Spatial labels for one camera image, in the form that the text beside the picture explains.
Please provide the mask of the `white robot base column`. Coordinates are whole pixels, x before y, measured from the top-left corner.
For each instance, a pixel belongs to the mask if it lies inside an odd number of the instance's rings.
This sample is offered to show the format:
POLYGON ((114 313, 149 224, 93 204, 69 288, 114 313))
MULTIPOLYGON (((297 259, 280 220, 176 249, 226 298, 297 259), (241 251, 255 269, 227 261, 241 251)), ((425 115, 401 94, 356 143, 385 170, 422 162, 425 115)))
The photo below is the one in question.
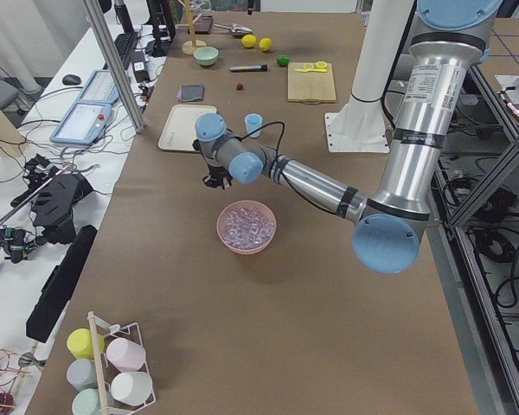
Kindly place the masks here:
POLYGON ((373 2, 349 102, 325 114, 330 152, 389 152, 381 100, 414 9, 413 1, 373 2))

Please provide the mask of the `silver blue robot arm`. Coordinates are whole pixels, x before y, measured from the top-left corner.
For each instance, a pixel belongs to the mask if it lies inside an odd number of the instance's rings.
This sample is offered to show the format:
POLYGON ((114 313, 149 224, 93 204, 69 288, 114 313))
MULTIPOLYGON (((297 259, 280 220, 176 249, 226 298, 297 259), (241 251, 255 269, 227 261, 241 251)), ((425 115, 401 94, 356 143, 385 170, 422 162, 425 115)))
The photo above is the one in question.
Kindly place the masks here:
POLYGON ((220 115, 195 123, 194 148, 218 188, 268 176, 325 212, 356 224, 353 248, 369 269, 405 271, 429 221, 426 195, 467 70, 488 54, 498 1, 374 2, 349 102, 326 134, 338 151, 388 154, 372 195, 286 156, 252 146, 220 115))

